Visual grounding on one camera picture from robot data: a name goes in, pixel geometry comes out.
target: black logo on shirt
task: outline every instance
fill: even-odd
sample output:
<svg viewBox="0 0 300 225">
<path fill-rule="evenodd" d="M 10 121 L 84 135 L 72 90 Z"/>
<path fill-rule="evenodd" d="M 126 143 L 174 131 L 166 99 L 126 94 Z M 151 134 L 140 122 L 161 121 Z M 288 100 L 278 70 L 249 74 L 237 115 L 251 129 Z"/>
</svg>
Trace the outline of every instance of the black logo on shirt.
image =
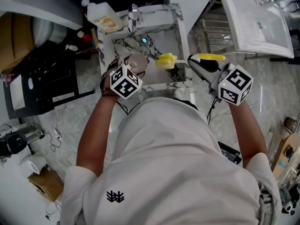
<svg viewBox="0 0 300 225">
<path fill-rule="evenodd" d="M 110 192 L 106 192 L 107 200 L 110 201 L 111 203 L 116 201 L 118 203 L 122 202 L 125 198 L 123 196 L 124 193 L 114 193 L 112 190 Z"/>
</svg>

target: white washbasin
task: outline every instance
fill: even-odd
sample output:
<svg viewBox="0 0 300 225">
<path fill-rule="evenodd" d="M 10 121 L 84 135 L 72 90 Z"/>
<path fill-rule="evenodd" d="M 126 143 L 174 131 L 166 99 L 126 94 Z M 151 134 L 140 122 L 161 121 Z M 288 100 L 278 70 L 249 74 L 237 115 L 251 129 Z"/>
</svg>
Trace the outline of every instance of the white washbasin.
<svg viewBox="0 0 300 225">
<path fill-rule="evenodd" d="M 188 40 L 178 4 L 154 5 L 139 8 L 143 23 L 134 33 L 128 30 L 128 11 L 118 12 L 123 28 L 114 33 L 98 31 L 100 70 L 103 74 L 118 55 L 141 53 L 148 60 L 146 75 L 142 78 L 146 91 L 186 88 L 192 86 L 192 71 L 185 63 L 176 64 L 174 69 L 159 69 L 155 60 L 159 55 L 172 53 L 179 60 L 189 56 Z M 148 44 L 141 45 L 142 38 Z"/>
<path fill-rule="evenodd" d="M 267 1 L 222 0 L 234 48 L 240 52 L 294 58 L 284 15 L 275 3 L 267 5 Z"/>
</svg>

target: chrome faucet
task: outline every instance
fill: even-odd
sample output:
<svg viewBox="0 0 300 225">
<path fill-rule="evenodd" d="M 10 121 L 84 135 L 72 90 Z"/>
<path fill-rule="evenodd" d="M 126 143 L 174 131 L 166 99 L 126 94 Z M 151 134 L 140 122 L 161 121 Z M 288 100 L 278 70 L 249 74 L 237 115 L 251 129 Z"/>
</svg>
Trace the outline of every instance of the chrome faucet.
<svg viewBox="0 0 300 225">
<path fill-rule="evenodd" d="M 137 25 L 143 23 L 142 14 L 136 4 L 131 4 L 128 8 L 128 29 L 134 32 Z"/>
</svg>

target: yellow brush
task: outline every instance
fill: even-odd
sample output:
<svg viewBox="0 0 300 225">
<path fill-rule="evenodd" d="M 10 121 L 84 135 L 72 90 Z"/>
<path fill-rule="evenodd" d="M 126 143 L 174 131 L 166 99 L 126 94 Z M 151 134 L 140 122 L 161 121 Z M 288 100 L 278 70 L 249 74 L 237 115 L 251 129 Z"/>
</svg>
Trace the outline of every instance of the yellow brush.
<svg viewBox="0 0 300 225">
<path fill-rule="evenodd" d="M 198 55 L 200 59 L 203 60 L 225 60 L 225 56 L 209 53 L 200 53 Z M 162 54 L 159 56 L 158 60 L 155 61 L 155 64 L 158 68 L 161 69 L 172 69 L 175 67 L 175 63 L 186 63 L 186 60 L 177 60 L 177 56 L 173 55 L 171 52 Z"/>
</svg>

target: white cube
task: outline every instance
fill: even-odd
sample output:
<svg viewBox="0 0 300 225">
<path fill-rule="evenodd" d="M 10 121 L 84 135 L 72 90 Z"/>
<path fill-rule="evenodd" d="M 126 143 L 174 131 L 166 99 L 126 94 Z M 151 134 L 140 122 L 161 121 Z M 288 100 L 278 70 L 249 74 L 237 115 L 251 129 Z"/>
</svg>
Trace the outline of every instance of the white cube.
<svg viewBox="0 0 300 225">
<path fill-rule="evenodd" d="M 253 77 L 240 65 L 237 65 L 219 83 L 218 97 L 238 106 L 249 94 L 252 83 Z"/>
<path fill-rule="evenodd" d="M 137 92 L 143 84 L 142 80 L 131 72 L 124 64 L 122 64 L 116 71 L 112 71 L 109 76 L 111 77 L 111 90 L 123 99 L 129 98 Z"/>
</svg>

